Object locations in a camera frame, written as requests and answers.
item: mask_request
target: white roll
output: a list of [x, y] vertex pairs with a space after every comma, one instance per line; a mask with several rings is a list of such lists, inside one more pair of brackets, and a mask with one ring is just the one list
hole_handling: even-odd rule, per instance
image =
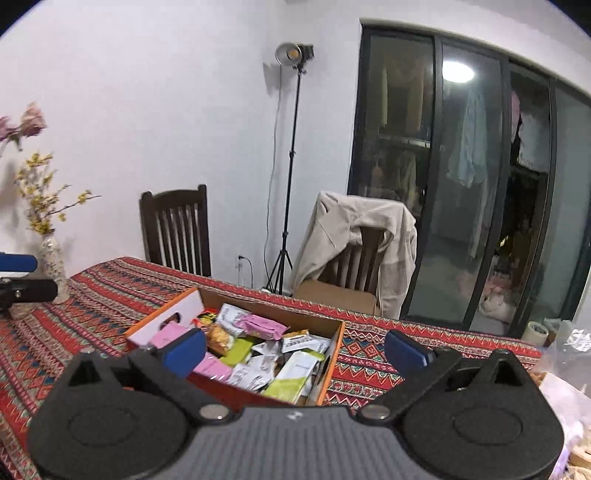
[[543, 346], [548, 338], [548, 329], [538, 322], [528, 322], [521, 339], [524, 342], [533, 343], [535, 346]]

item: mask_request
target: floral patterned vase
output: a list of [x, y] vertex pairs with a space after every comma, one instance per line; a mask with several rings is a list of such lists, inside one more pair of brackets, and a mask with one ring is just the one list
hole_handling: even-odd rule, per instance
[[43, 235], [39, 248], [39, 260], [42, 272], [57, 283], [57, 297], [53, 303], [64, 303], [70, 298], [64, 260], [61, 257], [60, 244], [53, 233]]

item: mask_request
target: pink snack package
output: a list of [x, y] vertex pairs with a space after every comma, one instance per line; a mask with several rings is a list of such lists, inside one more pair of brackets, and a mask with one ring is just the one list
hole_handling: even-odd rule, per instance
[[188, 331], [189, 329], [183, 325], [174, 322], [168, 323], [150, 339], [150, 344], [156, 348], [162, 348]]
[[232, 367], [223, 364], [219, 358], [206, 352], [203, 360], [199, 362], [198, 366], [193, 368], [193, 372], [204, 375], [211, 380], [225, 383], [230, 378], [230, 375], [232, 375]]
[[247, 335], [263, 340], [280, 340], [287, 327], [274, 320], [269, 320], [252, 313], [243, 316], [236, 322], [236, 326], [243, 329]]

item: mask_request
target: patterned tablecloth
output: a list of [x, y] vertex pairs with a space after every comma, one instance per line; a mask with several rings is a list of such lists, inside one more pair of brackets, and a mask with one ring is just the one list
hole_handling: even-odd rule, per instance
[[38, 479], [25, 440], [27, 423], [80, 348], [93, 346], [111, 355], [126, 350], [124, 331], [189, 287], [218, 291], [281, 308], [346, 321], [343, 345], [324, 404], [357, 409], [392, 388], [400, 377], [383, 356], [382, 341], [399, 329], [423, 345], [449, 345], [464, 356], [487, 356], [508, 348], [531, 366], [540, 356], [518, 340], [418, 325], [337, 310], [198, 277], [135, 258], [118, 258], [90, 267], [69, 280], [71, 298], [42, 304], [29, 313], [0, 319], [0, 459], [17, 479]]

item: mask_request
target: glass panel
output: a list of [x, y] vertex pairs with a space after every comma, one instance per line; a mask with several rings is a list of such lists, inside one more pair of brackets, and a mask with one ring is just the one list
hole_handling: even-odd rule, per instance
[[419, 219], [427, 185], [433, 110], [430, 40], [372, 36], [363, 148], [352, 194], [404, 202]]
[[556, 176], [528, 320], [560, 315], [583, 244], [591, 192], [591, 108], [556, 89]]
[[548, 190], [548, 81], [511, 66], [511, 90], [511, 170], [499, 243], [475, 313], [479, 326], [486, 319], [500, 320], [505, 328], [513, 321], [530, 274]]
[[437, 197], [409, 314], [461, 323], [491, 223], [501, 165], [501, 64], [443, 46]]

